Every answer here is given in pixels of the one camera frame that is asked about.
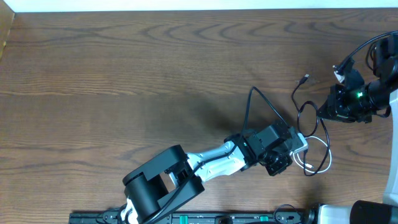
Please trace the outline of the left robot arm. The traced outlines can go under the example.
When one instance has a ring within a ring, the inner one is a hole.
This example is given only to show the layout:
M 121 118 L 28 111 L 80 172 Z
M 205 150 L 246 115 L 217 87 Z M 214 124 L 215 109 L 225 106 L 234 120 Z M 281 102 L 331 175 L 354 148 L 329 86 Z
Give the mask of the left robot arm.
M 201 194 L 205 182 L 258 164 L 275 176 L 292 164 L 293 153 L 307 147 L 304 136 L 282 121 L 262 131 L 245 129 L 205 152 L 169 147 L 123 178 L 127 202 L 119 222 L 158 222 Z

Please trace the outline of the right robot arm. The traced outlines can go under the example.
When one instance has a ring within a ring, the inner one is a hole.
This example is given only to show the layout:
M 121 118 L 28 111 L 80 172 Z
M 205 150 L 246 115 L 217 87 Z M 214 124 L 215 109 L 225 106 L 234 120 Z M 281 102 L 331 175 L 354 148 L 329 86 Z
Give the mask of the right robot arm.
M 334 67 L 338 83 L 331 87 L 317 117 L 343 123 L 370 123 L 373 116 L 392 117 L 392 153 L 382 202 L 358 200 L 350 206 L 319 204 L 308 212 L 310 223 L 397 223 L 397 32 L 373 37 L 366 65 L 376 80 L 365 83 L 349 54 Z

